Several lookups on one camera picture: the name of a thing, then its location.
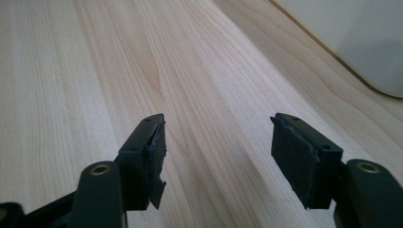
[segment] light wood tabletop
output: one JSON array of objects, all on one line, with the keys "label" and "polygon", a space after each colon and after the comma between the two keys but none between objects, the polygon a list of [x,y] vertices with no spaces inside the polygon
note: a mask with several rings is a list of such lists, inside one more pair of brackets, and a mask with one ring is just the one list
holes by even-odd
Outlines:
[{"label": "light wood tabletop", "polygon": [[160,210],[130,227],[335,227],[270,155],[277,112],[403,184],[403,100],[363,85],[268,0],[0,1],[0,201],[25,212],[163,113]]}]

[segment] wood grain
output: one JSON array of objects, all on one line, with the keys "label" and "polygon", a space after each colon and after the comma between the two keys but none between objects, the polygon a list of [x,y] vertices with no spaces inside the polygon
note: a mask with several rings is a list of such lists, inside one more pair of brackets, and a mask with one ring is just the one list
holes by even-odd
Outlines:
[{"label": "wood grain", "polygon": [[270,156],[299,116],[403,184],[403,101],[367,88],[264,0],[0,1],[0,201],[30,212],[164,113],[159,211],[130,227],[334,227]]}]

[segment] wooden table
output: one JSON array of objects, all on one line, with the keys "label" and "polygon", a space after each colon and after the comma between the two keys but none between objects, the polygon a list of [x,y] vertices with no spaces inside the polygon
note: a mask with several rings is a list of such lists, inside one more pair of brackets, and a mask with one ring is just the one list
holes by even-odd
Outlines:
[{"label": "wooden table", "polygon": [[130,227],[334,227],[271,157],[276,112],[403,184],[403,101],[267,0],[2,0],[0,80],[0,201],[26,212],[74,191],[161,112],[161,208],[129,213]]}]

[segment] brown edge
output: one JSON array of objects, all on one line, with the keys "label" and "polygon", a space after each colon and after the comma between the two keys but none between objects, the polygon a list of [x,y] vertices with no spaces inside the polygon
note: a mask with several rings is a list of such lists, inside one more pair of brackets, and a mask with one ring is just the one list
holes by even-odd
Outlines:
[{"label": "brown edge", "polygon": [[293,17],[287,10],[285,10],[282,6],[280,6],[275,0],[268,0],[270,3],[272,3],[278,10],[280,10],[282,13],[284,13],[294,24],[296,24],[300,29],[302,29],[311,39],[313,39],[317,44],[319,44],[326,52],[328,52],[333,58],[335,58],[342,66],[344,66],[353,76],[355,76],[359,82],[361,82],[363,85],[365,85],[367,88],[369,88],[372,91],[375,91],[378,94],[385,95],[388,97],[393,97],[397,98],[395,96],[386,94],[382,91],[379,91],[377,88],[373,87],[370,85],[367,81],[365,81],[355,70],[353,70],[350,66],[348,66],[340,57],[338,57],[337,54],[335,54],[331,49],[329,49],[327,46],[325,46],[319,39],[316,38],[316,36],[309,31],[306,27],[304,27],[295,17]]}]

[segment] wooden surface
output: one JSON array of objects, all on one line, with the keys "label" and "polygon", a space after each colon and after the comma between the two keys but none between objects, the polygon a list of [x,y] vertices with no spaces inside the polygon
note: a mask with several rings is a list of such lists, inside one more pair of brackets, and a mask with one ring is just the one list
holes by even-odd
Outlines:
[{"label": "wooden surface", "polygon": [[75,190],[160,112],[167,185],[130,227],[335,227],[270,156],[276,112],[403,184],[403,101],[265,0],[1,0],[0,80],[0,201],[26,212]]}]

